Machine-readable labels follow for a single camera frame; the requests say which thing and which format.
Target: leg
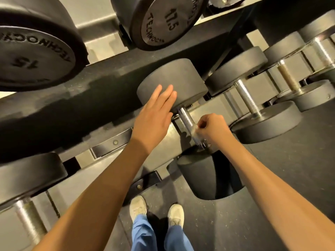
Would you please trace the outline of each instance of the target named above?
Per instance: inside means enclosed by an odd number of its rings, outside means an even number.
[[[194,251],[183,232],[184,211],[181,205],[171,206],[168,214],[169,229],[165,236],[164,248],[166,251]]]
[[[137,196],[130,203],[130,216],[133,220],[131,232],[132,251],[157,251],[156,236],[146,216],[146,203],[143,197]]]

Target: foot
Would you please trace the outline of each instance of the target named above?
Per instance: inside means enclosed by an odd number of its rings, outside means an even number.
[[[130,211],[131,220],[133,222],[135,218],[137,217],[137,215],[140,215],[140,214],[146,215],[147,213],[146,202],[141,195],[138,195],[137,197],[131,200],[129,211]]]
[[[180,204],[173,204],[167,214],[169,227],[184,226],[184,210]]]

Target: person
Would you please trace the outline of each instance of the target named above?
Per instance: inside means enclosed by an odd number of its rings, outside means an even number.
[[[136,118],[129,143],[120,155],[73,202],[33,251],[102,251],[136,173],[168,131],[177,93],[158,86]],[[198,134],[217,146],[236,168],[249,193],[291,251],[334,251],[335,224],[287,183],[266,168],[232,135],[221,115],[208,114]],[[157,250],[141,196],[130,205],[133,251]],[[173,205],[165,249],[193,250],[182,231],[184,212]]]

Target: pant leg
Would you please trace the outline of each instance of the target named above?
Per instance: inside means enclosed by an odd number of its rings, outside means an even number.
[[[166,251],[194,251],[181,226],[171,226],[165,236]]]
[[[138,215],[131,231],[131,251],[157,251],[156,235],[146,215]]]

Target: person's right arm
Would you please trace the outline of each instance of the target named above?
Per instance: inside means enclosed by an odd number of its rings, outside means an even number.
[[[222,115],[205,115],[198,126],[197,132],[216,145],[233,164],[289,250],[335,250],[335,224],[258,161],[232,135]]]

